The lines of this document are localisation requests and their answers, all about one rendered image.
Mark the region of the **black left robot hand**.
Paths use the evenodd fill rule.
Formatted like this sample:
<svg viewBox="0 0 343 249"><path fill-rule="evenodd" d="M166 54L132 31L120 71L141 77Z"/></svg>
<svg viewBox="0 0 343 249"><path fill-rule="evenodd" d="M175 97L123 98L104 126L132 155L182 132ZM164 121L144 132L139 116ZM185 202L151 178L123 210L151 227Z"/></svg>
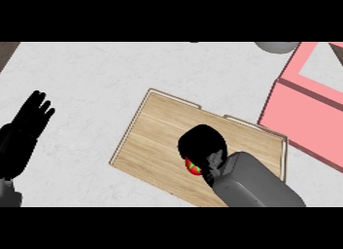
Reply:
<svg viewBox="0 0 343 249"><path fill-rule="evenodd" d="M0 178L11 180L25 170L25 165L47 126L55 109L45 99L46 93L36 90L13 118L0 127Z"/></svg>

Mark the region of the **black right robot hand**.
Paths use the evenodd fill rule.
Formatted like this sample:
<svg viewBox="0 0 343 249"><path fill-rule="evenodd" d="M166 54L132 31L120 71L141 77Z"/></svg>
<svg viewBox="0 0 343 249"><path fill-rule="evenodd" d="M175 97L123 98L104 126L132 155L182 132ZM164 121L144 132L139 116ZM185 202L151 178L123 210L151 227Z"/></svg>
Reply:
<svg viewBox="0 0 343 249"><path fill-rule="evenodd" d="M226 161L226 143L220 133L209 125L198 124L179 137L178 152L180 158L189 159L201 168L204 181L213 186Z"/></svg>

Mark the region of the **pale wooden tray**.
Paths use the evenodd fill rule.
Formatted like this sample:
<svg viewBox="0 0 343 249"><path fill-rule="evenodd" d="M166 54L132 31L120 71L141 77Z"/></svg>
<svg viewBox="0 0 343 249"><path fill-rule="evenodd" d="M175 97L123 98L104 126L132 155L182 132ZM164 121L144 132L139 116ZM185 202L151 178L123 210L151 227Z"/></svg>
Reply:
<svg viewBox="0 0 343 249"><path fill-rule="evenodd" d="M194 205L222 206L203 178L188 172L176 148L180 135L198 124L220 133L231 153L250 153L275 176L285 177L287 136L204 111L198 104L157 89L146 91L110 165Z"/></svg>

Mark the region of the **pink cardboard box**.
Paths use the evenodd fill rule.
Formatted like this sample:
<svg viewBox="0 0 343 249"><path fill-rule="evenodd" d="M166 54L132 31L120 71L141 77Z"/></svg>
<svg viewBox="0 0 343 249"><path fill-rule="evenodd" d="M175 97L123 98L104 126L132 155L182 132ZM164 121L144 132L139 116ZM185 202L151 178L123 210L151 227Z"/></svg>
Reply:
<svg viewBox="0 0 343 249"><path fill-rule="evenodd" d="M300 75L318 42L302 42L274 81L257 124L343 173L343 92Z"/></svg>

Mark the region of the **grey round bowl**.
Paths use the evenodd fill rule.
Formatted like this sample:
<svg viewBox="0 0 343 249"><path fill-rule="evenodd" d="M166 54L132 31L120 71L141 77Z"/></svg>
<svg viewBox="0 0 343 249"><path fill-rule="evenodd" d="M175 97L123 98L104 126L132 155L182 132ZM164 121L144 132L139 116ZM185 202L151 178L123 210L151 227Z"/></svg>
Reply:
<svg viewBox="0 0 343 249"><path fill-rule="evenodd" d="M284 53L290 53L296 49L299 43L297 42L257 42L256 45L268 53L284 54Z"/></svg>

